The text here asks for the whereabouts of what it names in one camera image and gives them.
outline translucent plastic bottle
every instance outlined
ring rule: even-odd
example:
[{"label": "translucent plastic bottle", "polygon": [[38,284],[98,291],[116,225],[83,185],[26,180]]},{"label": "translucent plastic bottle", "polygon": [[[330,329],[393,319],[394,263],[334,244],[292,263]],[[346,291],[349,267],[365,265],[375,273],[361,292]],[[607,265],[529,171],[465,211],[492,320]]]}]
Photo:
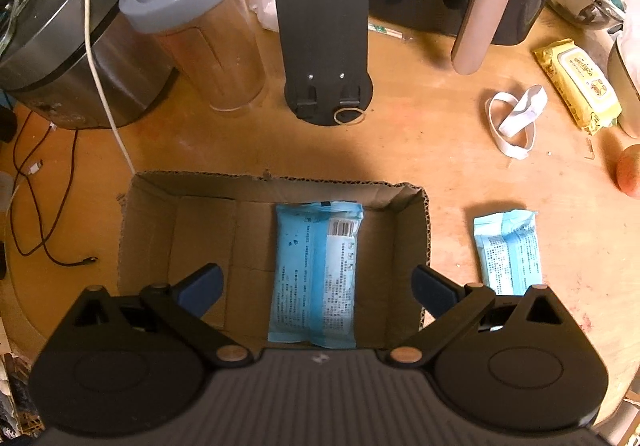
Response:
[{"label": "translucent plastic bottle", "polygon": [[215,110],[236,110],[265,76],[244,0],[120,0],[140,32],[153,34]]}]

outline ribbed gray surface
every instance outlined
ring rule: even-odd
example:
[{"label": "ribbed gray surface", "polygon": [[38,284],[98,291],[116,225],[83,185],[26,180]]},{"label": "ribbed gray surface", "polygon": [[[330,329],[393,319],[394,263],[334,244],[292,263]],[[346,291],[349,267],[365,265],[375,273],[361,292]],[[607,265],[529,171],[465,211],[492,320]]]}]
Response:
[{"label": "ribbed gray surface", "polygon": [[554,438],[500,435],[464,421],[426,378],[383,365],[372,350],[266,350],[225,370],[191,410],[160,428],[117,439],[50,430],[38,446],[603,446],[579,430]]}]

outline yellow package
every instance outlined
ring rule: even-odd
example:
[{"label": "yellow package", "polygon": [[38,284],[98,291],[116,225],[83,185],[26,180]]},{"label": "yellow package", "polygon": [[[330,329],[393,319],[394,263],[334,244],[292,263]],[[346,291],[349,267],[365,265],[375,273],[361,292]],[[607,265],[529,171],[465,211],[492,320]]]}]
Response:
[{"label": "yellow package", "polygon": [[618,97],[600,68],[571,39],[533,51],[538,63],[569,107],[577,125],[590,136],[622,112]]}]

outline open cardboard box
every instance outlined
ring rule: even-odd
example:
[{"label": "open cardboard box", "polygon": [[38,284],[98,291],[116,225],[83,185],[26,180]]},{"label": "open cardboard box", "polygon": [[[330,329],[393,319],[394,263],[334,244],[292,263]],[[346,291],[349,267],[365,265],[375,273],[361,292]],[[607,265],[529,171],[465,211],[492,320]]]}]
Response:
[{"label": "open cardboard box", "polygon": [[410,278],[430,254],[428,199],[411,184],[316,182],[151,171],[131,183],[120,241],[118,287],[137,294],[179,282],[207,262],[225,289],[203,317],[257,351],[267,333],[276,257],[278,203],[356,201],[358,232],[354,332],[358,347],[392,347],[421,327]]}]

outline blue package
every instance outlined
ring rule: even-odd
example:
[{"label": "blue package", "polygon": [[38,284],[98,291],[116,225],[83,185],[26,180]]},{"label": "blue package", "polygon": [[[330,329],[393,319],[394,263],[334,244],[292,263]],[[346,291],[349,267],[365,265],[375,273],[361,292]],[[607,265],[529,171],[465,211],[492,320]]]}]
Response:
[{"label": "blue package", "polygon": [[353,349],[357,235],[353,202],[280,204],[269,341]]},{"label": "blue package", "polygon": [[494,213],[474,220],[482,281],[496,294],[523,295],[542,283],[536,214],[527,210]]}]

